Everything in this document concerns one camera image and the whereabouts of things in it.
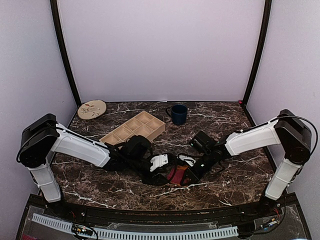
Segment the purple striped sock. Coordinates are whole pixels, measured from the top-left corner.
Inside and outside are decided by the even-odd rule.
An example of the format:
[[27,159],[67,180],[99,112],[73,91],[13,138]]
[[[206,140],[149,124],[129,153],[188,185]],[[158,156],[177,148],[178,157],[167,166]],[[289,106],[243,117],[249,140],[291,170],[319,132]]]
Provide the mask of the purple striped sock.
[[185,170],[189,167],[187,165],[178,165],[177,168],[173,167],[167,176],[167,179],[171,184],[181,185],[182,178],[184,176]]

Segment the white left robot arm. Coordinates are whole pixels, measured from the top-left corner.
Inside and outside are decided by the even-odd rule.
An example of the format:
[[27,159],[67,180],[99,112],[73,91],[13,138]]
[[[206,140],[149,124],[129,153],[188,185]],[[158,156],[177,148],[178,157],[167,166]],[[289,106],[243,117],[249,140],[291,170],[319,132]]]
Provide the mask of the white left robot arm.
[[129,133],[114,136],[114,143],[102,143],[71,131],[48,113],[25,128],[16,161],[24,165],[49,204],[63,201],[47,157],[61,153],[86,161],[98,168],[134,171],[146,185],[168,184],[177,172],[177,157],[170,153],[154,154],[151,142],[143,135]]

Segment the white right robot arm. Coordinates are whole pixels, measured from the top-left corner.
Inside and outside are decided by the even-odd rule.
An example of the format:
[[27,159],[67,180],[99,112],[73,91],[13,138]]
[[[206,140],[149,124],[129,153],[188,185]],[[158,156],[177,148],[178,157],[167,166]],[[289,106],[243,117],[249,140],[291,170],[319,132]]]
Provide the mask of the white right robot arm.
[[219,140],[198,132],[190,145],[202,155],[184,171],[179,184],[197,183],[215,164],[240,154],[280,146],[284,155],[267,184],[263,197],[276,201],[313,155],[319,141],[315,125],[308,119],[283,109],[279,115],[260,125],[224,135]]

